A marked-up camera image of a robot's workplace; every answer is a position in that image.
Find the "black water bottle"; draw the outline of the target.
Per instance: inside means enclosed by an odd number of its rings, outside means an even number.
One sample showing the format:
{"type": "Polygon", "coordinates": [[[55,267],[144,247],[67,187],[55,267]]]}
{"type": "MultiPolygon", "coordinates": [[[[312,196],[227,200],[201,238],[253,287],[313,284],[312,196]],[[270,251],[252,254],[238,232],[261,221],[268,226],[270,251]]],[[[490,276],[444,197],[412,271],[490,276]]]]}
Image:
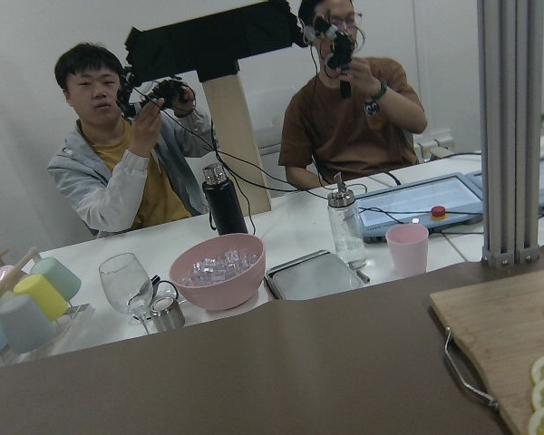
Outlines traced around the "black water bottle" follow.
{"type": "Polygon", "coordinates": [[[220,163],[211,163],[202,171],[202,189],[219,234],[247,233],[235,186],[223,166],[220,163]]]}

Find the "pink bowl with ice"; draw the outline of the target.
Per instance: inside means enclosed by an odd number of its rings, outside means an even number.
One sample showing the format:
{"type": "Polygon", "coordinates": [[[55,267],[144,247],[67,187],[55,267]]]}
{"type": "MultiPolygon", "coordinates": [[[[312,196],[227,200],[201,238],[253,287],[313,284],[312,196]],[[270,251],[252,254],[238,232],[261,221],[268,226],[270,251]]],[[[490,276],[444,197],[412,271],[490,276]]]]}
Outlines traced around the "pink bowl with ice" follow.
{"type": "Polygon", "coordinates": [[[263,281],[266,252],[262,240],[244,233],[201,242],[180,255],[170,280],[189,302],[209,311],[246,302],[263,281]]]}

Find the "aluminium frame post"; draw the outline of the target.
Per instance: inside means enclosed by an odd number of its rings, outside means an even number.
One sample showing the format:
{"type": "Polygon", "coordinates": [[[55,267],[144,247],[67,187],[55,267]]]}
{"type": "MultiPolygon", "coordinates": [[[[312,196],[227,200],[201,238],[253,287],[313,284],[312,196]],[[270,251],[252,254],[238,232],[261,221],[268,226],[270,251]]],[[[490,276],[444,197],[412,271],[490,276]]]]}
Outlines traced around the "aluminium frame post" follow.
{"type": "Polygon", "coordinates": [[[478,3],[483,262],[539,258],[544,2],[478,3]]]}

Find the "steel kitchen scale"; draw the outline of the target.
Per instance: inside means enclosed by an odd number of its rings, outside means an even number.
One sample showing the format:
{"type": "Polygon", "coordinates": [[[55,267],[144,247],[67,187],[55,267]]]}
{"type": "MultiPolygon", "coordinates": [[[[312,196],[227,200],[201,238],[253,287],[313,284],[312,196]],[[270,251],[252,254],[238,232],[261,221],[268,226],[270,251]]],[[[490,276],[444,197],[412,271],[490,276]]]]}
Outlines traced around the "steel kitchen scale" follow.
{"type": "Polygon", "coordinates": [[[265,273],[265,281],[276,299],[296,301],[362,288],[370,278],[336,254],[319,250],[271,267],[265,273]]]}

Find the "clear wine glass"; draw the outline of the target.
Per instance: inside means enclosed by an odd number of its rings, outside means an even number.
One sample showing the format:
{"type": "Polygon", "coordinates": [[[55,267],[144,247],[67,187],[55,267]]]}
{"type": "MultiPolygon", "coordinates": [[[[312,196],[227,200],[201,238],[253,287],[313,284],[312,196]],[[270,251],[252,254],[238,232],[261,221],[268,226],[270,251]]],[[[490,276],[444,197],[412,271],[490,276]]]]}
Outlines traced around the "clear wine glass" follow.
{"type": "Polygon", "coordinates": [[[110,305],[119,313],[139,320],[150,334],[147,322],[153,297],[151,279],[133,253],[123,253],[99,265],[102,289],[110,305]]]}

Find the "person in brown shirt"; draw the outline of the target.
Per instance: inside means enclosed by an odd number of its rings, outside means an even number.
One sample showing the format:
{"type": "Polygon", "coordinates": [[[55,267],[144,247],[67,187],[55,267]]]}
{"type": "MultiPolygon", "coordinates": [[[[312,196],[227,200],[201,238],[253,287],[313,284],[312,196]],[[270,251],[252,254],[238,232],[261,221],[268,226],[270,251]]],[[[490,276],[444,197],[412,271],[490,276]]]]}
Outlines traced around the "person in brown shirt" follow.
{"type": "Polygon", "coordinates": [[[278,158],[287,181],[312,189],[417,164],[410,135],[427,119],[404,68],[383,57],[353,57],[340,71],[326,64],[333,41],[314,25],[327,21],[355,39],[359,28],[350,1],[304,1],[298,16],[305,40],[322,63],[287,106],[278,158]]]}

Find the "small steel jar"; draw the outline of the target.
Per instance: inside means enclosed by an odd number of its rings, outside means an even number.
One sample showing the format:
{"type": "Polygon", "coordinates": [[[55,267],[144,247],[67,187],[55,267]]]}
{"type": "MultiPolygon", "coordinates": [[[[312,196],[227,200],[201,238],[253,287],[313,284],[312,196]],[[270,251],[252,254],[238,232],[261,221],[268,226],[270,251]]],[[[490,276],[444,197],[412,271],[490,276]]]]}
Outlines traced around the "small steel jar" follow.
{"type": "Polygon", "coordinates": [[[171,281],[158,282],[157,292],[151,301],[150,317],[155,329],[160,333],[180,329],[185,325],[179,291],[171,281]]]}

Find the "person in grey jacket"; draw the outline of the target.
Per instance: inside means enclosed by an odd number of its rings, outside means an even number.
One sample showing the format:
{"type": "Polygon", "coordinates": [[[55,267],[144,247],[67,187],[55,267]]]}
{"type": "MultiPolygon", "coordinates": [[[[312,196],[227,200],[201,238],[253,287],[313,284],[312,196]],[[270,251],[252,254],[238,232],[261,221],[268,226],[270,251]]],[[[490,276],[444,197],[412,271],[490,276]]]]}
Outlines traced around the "person in grey jacket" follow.
{"type": "Polygon", "coordinates": [[[207,213],[188,160],[216,141],[188,85],[172,116],[157,99],[129,120],[118,103],[123,68],[106,48],[79,43],[60,56],[54,74],[78,119],[47,170],[94,237],[207,213]]]}

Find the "glass syrup dispenser bottle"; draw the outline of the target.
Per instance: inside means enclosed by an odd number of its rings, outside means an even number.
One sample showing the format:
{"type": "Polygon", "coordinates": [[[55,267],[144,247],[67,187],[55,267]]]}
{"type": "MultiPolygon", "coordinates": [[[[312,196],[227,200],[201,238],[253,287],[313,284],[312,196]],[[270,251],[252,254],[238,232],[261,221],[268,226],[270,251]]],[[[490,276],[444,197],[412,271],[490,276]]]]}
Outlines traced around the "glass syrup dispenser bottle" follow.
{"type": "Polygon", "coordinates": [[[366,264],[362,221],[355,194],[342,179],[340,172],[334,176],[336,189],[327,197],[327,211],[337,256],[352,269],[366,264]]]}

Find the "bamboo cutting board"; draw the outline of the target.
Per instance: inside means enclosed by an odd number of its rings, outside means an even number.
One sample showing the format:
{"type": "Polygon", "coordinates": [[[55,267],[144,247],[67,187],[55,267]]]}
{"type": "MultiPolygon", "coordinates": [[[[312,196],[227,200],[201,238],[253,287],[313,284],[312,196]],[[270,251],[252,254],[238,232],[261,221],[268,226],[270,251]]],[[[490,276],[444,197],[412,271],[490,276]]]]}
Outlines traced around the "bamboo cutting board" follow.
{"type": "Polygon", "coordinates": [[[530,369],[544,356],[544,269],[433,293],[431,299],[511,432],[526,434],[533,413],[530,369]]]}

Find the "green plastic cup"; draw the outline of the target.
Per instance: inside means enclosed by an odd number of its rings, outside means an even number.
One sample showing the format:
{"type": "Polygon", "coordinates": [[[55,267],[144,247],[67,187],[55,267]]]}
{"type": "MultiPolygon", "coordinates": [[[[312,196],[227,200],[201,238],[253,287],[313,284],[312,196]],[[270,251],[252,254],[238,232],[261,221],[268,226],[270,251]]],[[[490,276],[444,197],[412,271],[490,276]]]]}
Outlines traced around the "green plastic cup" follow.
{"type": "Polygon", "coordinates": [[[31,273],[44,276],[66,302],[70,302],[81,289],[81,279],[53,257],[40,259],[32,266],[31,273]]]}

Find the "yellow plastic cup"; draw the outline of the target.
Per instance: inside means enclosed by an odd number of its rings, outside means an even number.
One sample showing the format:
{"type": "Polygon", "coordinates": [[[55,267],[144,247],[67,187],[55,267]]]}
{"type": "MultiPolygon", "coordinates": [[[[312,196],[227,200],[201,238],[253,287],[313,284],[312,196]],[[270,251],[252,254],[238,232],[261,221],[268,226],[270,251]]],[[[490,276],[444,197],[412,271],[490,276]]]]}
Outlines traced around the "yellow plastic cup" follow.
{"type": "Polygon", "coordinates": [[[29,295],[51,321],[63,316],[68,304],[44,275],[27,275],[14,287],[15,295],[29,295]]]}

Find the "pink plastic cup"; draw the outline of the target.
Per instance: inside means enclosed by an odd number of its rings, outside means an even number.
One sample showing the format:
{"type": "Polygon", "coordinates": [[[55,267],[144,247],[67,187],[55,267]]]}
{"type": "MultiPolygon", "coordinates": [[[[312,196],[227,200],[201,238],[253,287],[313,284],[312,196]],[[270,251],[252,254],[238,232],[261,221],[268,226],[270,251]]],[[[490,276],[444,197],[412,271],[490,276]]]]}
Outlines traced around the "pink plastic cup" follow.
{"type": "Polygon", "coordinates": [[[417,276],[426,272],[429,230],[420,224],[400,224],[389,229],[385,239],[397,274],[417,276]]]}

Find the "grey plastic cup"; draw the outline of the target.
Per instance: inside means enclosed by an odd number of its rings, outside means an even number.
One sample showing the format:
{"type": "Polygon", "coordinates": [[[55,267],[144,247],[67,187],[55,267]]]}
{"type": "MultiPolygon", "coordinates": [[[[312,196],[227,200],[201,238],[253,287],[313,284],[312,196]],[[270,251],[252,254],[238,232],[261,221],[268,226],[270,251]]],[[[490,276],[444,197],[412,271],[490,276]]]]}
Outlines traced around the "grey plastic cup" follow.
{"type": "Polygon", "coordinates": [[[55,327],[29,295],[0,305],[0,321],[14,353],[29,353],[52,341],[55,327]]]}

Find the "black teleoperation rig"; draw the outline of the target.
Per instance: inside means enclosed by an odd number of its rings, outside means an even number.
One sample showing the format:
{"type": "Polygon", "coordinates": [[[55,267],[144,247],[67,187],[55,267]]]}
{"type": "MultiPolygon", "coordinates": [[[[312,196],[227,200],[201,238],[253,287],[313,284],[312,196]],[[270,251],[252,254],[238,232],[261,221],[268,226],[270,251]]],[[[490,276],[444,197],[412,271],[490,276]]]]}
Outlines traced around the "black teleoperation rig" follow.
{"type": "Polygon", "coordinates": [[[265,1],[141,31],[132,28],[125,48],[135,84],[194,71],[214,122],[219,152],[240,190],[245,215],[271,209],[270,188],[238,75],[238,62],[293,44],[319,41],[329,47],[330,69],[343,71],[355,40],[328,19],[316,16],[300,26],[286,1],[265,1]]]}

